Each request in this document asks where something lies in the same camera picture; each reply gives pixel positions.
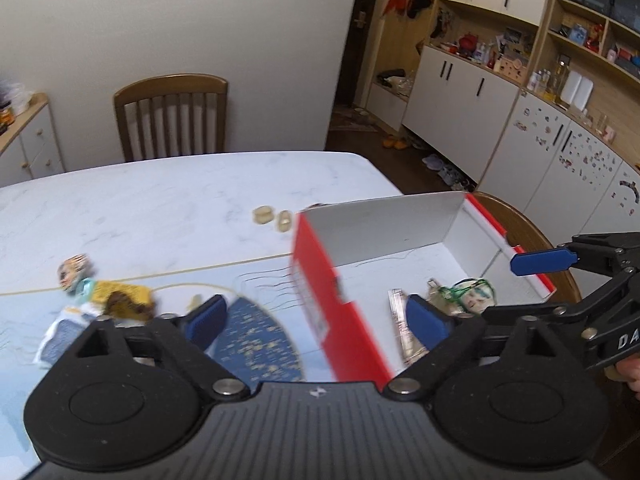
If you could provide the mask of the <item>person's right hand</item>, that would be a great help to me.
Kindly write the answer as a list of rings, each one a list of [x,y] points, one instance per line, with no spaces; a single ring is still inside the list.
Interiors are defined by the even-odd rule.
[[[640,399],[640,356],[628,356],[615,364],[620,379],[626,382],[629,389]]]

